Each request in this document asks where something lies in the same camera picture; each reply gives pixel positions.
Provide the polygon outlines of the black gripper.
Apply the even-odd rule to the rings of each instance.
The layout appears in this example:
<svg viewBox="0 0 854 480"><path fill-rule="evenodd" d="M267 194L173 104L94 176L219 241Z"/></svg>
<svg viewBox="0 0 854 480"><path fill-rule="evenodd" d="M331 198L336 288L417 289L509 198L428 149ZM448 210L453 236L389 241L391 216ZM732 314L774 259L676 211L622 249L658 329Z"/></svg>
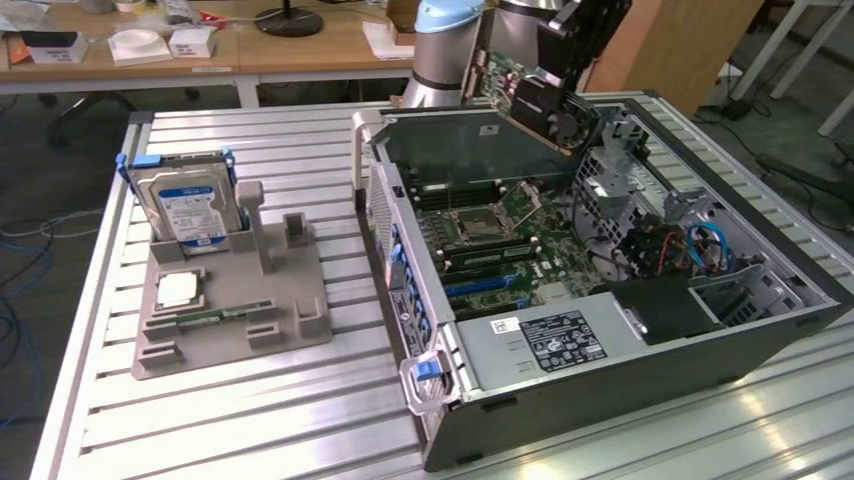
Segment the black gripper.
<svg viewBox="0 0 854 480"><path fill-rule="evenodd" d="M630 1L565 1L537 25L537 67L547 82L573 90L631 8Z"/></svg>

